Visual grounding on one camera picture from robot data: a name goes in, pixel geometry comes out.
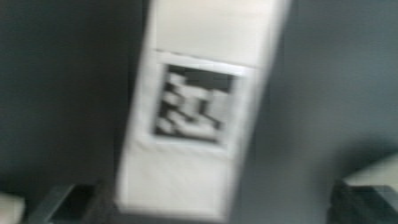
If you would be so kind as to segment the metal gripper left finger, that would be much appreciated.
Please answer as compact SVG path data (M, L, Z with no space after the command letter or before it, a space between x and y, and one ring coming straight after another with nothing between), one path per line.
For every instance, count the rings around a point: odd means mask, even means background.
M55 186L23 224L94 224L96 186Z

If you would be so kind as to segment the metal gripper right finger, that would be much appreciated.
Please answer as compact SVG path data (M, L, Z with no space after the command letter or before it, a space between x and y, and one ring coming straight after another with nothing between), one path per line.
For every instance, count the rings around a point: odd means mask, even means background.
M398 191L388 185L354 186L338 181L327 224L398 224Z

